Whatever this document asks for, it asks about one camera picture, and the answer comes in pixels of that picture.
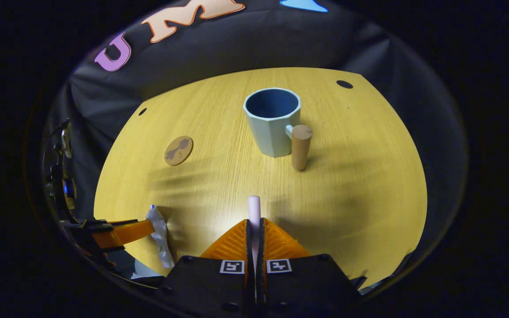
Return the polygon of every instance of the table surface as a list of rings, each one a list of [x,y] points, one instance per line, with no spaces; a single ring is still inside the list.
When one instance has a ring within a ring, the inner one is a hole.
[[[268,157],[255,144],[243,101],[268,87],[301,98],[301,122],[314,132],[305,171],[293,169],[290,156]],[[171,167],[164,151],[179,136],[192,137],[194,148]],[[386,99],[361,75],[301,67],[216,76],[145,101],[105,161],[95,218],[143,220],[149,205],[158,205],[178,260],[199,256],[248,219],[249,195],[260,196],[261,215],[312,255],[331,254],[349,278],[367,276],[363,288],[392,274],[416,248],[426,218],[418,151]],[[168,274],[151,237],[125,247]]]

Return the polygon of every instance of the round coaster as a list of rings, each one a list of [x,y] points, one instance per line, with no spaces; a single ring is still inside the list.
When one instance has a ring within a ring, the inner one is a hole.
[[[164,160],[168,165],[177,166],[183,163],[192,152],[194,141],[188,136],[180,136],[168,145],[164,151]]]

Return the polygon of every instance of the mug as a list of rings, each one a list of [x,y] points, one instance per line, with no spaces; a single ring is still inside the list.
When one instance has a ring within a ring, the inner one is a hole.
[[[296,93],[278,87],[260,89],[245,99],[243,110],[263,154],[275,158],[292,153],[294,167],[303,169],[313,132],[300,125],[301,102]]]

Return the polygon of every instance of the purple letter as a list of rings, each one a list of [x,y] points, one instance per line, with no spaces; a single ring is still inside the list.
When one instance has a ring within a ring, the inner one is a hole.
[[[131,56],[131,47],[123,38],[124,35],[125,32],[119,34],[117,38],[114,38],[111,43],[109,43],[109,45],[115,45],[119,52],[121,52],[121,55],[117,60],[112,61],[107,54],[105,54],[106,49],[103,49],[99,52],[99,54],[97,54],[93,61],[97,62],[104,70],[110,72],[117,71],[121,68],[121,66],[125,65]]]

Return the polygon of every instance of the mug handle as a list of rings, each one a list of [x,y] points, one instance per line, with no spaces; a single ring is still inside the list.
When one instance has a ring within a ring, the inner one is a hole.
[[[286,126],[286,134],[292,139],[292,167],[298,170],[305,168],[308,161],[309,143],[313,131],[308,125]]]

